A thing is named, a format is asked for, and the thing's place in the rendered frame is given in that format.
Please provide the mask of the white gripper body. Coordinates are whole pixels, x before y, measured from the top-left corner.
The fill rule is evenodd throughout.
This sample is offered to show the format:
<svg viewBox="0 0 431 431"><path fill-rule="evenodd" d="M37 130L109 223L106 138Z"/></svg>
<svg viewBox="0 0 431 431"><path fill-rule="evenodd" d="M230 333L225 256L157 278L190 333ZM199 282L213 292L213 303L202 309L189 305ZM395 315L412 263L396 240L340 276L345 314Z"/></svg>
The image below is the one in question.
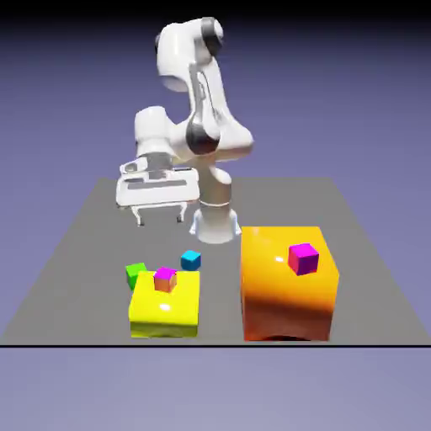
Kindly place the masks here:
<svg viewBox="0 0 431 431"><path fill-rule="evenodd" d="M193 201L199 196L193 168L124 173L116 186L116 203L122 207Z"/></svg>

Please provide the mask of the small cyan cube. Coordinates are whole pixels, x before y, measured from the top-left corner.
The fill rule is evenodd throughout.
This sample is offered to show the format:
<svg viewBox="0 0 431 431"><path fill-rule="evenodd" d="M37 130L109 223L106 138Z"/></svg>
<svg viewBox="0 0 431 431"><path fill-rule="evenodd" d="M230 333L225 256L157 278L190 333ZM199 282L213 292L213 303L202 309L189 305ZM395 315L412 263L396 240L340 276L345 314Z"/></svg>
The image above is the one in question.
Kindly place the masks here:
<svg viewBox="0 0 431 431"><path fill-rule="evenodd" d="M184 252L180 258L180 265L182 270L196 271L201 266L201 253L193 250Z"/></svg>

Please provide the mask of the small green cube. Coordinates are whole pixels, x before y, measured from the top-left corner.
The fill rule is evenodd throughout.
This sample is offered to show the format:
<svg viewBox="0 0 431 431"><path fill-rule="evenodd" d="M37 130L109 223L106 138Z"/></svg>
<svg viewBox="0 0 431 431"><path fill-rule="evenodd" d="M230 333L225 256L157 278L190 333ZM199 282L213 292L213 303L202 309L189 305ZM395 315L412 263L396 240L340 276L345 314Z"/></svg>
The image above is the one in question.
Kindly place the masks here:
<svg viewBox="0 0 431 431"><path fill-rule="evenodd" d="M144 263L133 263L125 266L127 284L131 291L135 289L137 277L140 272L144 271L146 271L146 265Z"/></svg>

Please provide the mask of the small magenta cube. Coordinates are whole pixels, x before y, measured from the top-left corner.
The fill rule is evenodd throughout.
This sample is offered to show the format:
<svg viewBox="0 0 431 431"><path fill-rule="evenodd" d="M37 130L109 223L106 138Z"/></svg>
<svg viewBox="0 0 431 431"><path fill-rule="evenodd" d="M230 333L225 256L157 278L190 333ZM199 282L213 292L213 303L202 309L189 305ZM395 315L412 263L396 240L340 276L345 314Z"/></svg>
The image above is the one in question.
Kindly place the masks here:
<svg viewBox="0 0 431 431"><path fill-rule="evenodd" d="M310 243L291 245L288 265L297 276L316 273L319 257L319 252Z"/></svg>
<svg viewBox="0 0 431 431"><path fill-rule="evenodd" d="M155 290L170 293L177 284L177 270L160 267L153 275Z"/></svg>

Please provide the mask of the large yellow box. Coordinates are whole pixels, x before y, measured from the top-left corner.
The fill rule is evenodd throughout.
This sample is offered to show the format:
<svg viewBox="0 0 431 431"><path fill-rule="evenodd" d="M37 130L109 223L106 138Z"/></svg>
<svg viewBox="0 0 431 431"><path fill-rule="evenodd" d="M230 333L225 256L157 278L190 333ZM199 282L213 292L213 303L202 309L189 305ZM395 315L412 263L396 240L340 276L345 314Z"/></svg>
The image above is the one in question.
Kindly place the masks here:
<svg viewBox="0 0 431 431"><path fill-rule="evenodd" d="M128 317L133 338L193 338L198 334L200 272L178 271L172 292L155 289L154 273L141 272Z"/></svg>

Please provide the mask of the large orange box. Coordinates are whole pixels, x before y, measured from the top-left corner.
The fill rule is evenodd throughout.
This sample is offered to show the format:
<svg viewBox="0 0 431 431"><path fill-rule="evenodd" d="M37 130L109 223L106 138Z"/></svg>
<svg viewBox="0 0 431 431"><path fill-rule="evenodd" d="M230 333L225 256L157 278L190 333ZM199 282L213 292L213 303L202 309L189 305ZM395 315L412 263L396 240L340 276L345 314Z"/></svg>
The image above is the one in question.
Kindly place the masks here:
<svg viewBox="0 0 431 431"><path fill-rule="evenodd" d="M309 244L317 270L298 275L290 247ZM318 226L245 226L241 238L240 291L246 341L299 338L327 341L339 272Z"/></svg>

